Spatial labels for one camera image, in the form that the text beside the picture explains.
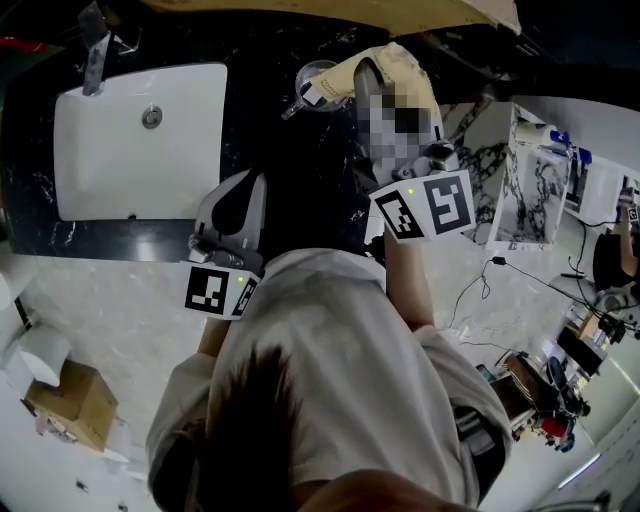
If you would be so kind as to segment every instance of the glass cup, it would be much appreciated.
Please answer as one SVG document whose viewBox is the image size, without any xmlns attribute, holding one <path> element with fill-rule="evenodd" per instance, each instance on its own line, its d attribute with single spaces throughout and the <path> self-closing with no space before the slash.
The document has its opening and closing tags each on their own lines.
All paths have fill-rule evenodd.
<svg viewBox="0 0 640 512">
<path fill-rule="evenodd" d="M 301 109 L 310 112 L 333 112 L 341 108 L 347 101 L 347 98 L 339 98 L 333 101 L 327 101 L 320 98 L 315 105 L 304 99 L 304 94 L 312 87 L 311 78 L 317 76 L 327 69 L 335 66 L 336 63 L 331 60 L 314 60 L 305 65 L 296 76 L 296 101 L 294 101 L 287 110 L 282 113 L 282 119 L 285 121 L 293 114 Z"/>
</svg>

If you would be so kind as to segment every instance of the faucet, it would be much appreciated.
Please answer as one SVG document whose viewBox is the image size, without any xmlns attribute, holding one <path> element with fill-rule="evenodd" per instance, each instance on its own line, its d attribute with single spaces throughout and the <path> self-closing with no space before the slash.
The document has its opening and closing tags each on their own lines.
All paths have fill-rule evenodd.
<svg viewBox="0 0 640 512">
<path fill-rule="evenodd" d="M 111 32 L 107 29 L 107 25 L 94 0 L 87 5 L 78 15 L 78 24 L 82 33 L 82 40 L 89 51 L 87 65 L 84 71 L 84 85 L 82 86 L 82 94 L 84 96 L 97 96 L 102 92 L 102 72 L 104 70 L 104 61 L 107 57 L 109 42 L 111 41 Z M 137 40 L 133 46 L 125 44 L 118 36 L 114 37 L 113 44 L 117 48 L 119 55 L 135 52 L 140 42 L 141 30 L 138 29 Z"/>
</svg>

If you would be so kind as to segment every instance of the black marble countertop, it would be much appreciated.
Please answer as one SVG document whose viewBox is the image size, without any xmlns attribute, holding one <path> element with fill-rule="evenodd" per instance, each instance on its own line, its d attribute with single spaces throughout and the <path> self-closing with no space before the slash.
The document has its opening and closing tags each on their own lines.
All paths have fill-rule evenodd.
<svg viewBox="0 0 640 512">
<path fill-rule="evenodd" d="M 351 22 L 275 12 L 158 15 L 142 27 L 135 54 L 107 56 L 104 78 L 201 62 L 224 62 L 228 80 L 221 180 L 251 167 L 267 177 L 261 252 L 318 246 L 360 252 L 368 199 L 358 191 L 352 104 L 330 114 L 280 114 L 294 100 L 298 70 L 341 62 L 386 44 L 386 31 Z M 7 230 L 17 253 L 71 258 L 180 261 L 193 221 L 64 222 L 58 216 L 53 124 L 58 95 L 82 85 L 86 52 L 65 50 L 14 80 L 2 124 Z"/>
</svg>

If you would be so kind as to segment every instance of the dark hair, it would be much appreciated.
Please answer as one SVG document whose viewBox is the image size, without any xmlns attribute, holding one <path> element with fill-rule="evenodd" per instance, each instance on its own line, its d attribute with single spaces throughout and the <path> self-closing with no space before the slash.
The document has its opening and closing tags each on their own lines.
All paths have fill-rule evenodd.
<svg viewBox="0 0 640 512">
<path fill-rule="evenodd" d="M 206 512 L 291 508 L 299 404 L 288 362 L 280 347 L 254 349 L 231 372 L 209 411 L 209 434 L 204 421 L 189 425 L 165 457 L 153 484 L 161 509 L 182 512 L 192 495 Z"/>
</svg>

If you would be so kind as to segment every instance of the marble-patterned box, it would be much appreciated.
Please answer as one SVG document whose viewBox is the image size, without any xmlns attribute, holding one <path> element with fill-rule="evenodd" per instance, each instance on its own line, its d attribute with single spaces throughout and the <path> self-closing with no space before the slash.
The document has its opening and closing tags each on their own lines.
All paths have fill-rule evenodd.
<svg viewBox="0 0 640 512">
<path fill-rule="evenodd" d="M 564 206 L 568 160 L 515 139 L 518 119 L 544 121 L 513 103 L 490 101 L 445 105 L 442 115 L 445 136 L 471 177 L 476 228 L 465 236 L 491 250 L 549 249 Z"/>
</svg>

